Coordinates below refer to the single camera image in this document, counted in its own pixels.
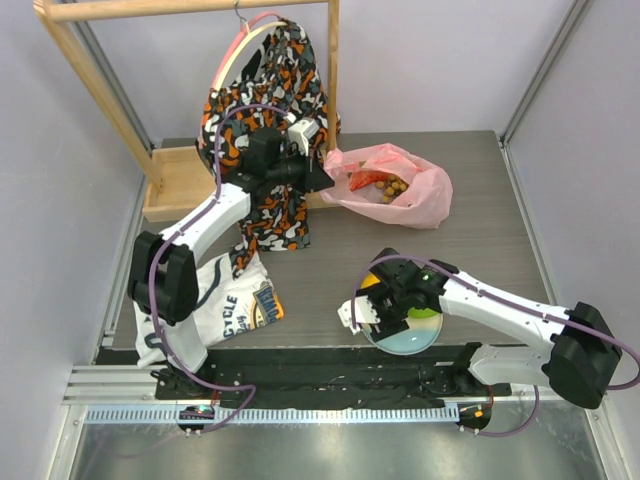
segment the white wall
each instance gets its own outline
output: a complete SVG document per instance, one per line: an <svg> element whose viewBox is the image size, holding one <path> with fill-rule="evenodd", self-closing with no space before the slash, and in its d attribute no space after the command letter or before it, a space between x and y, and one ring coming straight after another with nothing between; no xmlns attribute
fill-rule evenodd
<svg viewBox="0 0 640 480"><path fill-rule="evenodd" d="M559 301L640 349L640 3L594 2L512 150ZM615 380L637 367L624 358ZM611 394L640 478L640 388Z"/></svg>
<svg viewBox="0 0 640 480"><path fill-rule="evenodd" d="M0 477L40 478L91 360L141 174L36 19L0 16Z"/></svg>
<svg viewBox="0 0 640 480"><path fill-rule="evenodd" d="M501 132L572 1L341 3L344 132ZM308 31L325 75L326 5L278 11ZM243 10L247 18L257 12ZM195 136L213 74L239 29L235 13L93 27L153 139Z"/></svg>

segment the hanging garment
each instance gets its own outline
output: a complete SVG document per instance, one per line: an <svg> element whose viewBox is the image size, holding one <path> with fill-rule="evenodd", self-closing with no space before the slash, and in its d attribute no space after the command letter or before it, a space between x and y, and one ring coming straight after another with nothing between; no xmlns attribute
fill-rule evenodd
<svg viewBox="0 0 640 480"><path fill-rule="evenodd" d="M327 97L306 32L290 20L282 20L286 24L267 36L230 86L209 92L198 151L211 170L219 123L233 108L254 103L273 105L292 112L298 118L316 120L320 128L310 139L310 154L322 162L319 148L328 138ZM239 164L251 132L261 127L285 130L286 126L278 114L255 109L241 111L223 125L220 132L223 180ZM296 250L310 243L305 197L291 185L275 187L239 225L242 241L230 252L234 278L243 272L258 250Z"/></svg>
<svg viewBox="0 0 640 480"><path fill-rule="evenodd" d="M262 12L256 15L251 20L246 22L243 25L244 28L242 28L242 31L238 33L236 38L233 40L233 42L231 43L231 46L229 47L229 50L227 50L227 53L222 59L222 62L218 67L218 71L216 72L216 76L213 78L213 82L211 83L211 88L220 88L224 84L224 83L218 84L218 79L220 77L220 74L225 69L225 67L235 62L238 54L240 54L240 52L243 50L243 48L241 47L241 44L245 42L248 39L248 37L251 37L253 33L256 33L257 31L260 30L260 28L262 28L260 27L260 28L254 29L256 24L267 17L276 17L278 21L282 19L282 15L278 14L278 12L268 11L268 12Z"/></svg>

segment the hanger hook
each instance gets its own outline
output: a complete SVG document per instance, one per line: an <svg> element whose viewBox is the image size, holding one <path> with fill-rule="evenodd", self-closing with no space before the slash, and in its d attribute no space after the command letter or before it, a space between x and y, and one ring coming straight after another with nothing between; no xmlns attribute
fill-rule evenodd
<svg viewBox="0 0 640 480"><path fill-rule="evenodd" d="M247 19L240 15L240 12L238 11L239 3L240 0L233 0L233 10L236 12L236 16L240 19L240 28L245 27L249 30L249 22L247 22Z"/></svg>

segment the gray table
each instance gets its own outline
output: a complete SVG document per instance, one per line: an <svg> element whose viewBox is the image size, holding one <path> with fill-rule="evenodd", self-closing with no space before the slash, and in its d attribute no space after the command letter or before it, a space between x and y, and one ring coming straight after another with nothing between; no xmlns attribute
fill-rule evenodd
<svg viewBox="0 0 640 480"><path fill-rule="evenodd" d="M521 425L532 402L496 402L490 431ZM450 424L229 426L175 438L173 425L87 425L74 480L601 480L606 474L585 411L545 401L537 421L508 439L474 437Z"/></svg>
<svg viewBox="0 0 640 480"><path fill-rule="evenodd" d="M394 143L442 166L453 183L451 215L436 230L389 226L344 208L312 210L310 248L261 253L285 309L269 327L225 341L220 348L364 345L338 320L358 273L384 247L452 263L479 279L537 301L546 301L533 251L493 132L341 135L343 150ZM159 231L166 224L145 224ZM234 227L207 259L234 245ZM133 348L136 329L125 298L114 348ZM512 342L475 322L445 317L440 344Z"/></svg>

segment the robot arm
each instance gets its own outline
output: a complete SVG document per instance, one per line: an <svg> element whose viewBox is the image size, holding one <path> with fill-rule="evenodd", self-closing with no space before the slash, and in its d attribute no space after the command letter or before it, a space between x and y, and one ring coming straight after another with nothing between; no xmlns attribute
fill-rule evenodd
<svg viewBox="0 0 640 480"><path fill-rule="evenodd" d="M212 208L215 200L212 193L185 218L160 234L142 232L138 235L127 293L134 300L136 313L148 315L151 262L161 245L179 234L161 260L165 268L156 273L155 296L166 339L190 372L197 373L207 357L193 316L199 295L196 265L207 249L231 225L257 208L275 186L293 184L298 191L307 193L333 185L309 154L309 139L317 131L318 124L307 118L289 127L288 141L277 129L258 129L249 137L241 164L222 183L215 208Z"/></svg>
<svg viewBox="0 0 640 480"><path fill-rule="evenodd" d="M394 254L397 252L385 249L377 258ZM584 303L567 310L533 302L482 283L452 265L432 262L462 282L408 260L390 260L371 268L379 283L358 292L356 320L368 324L374 341L407 330L405 319L410 308L469 318L523 344L476 344L467 369L479 382L547 386L575 405L600 405L620 361L620 349L545 320L546 316L554 316L611 336L598 310ZM496 297L504 301L497 302ZM346 302L339 315L356 333L360 327L353 328L350 312L350 302Z"/></svg>

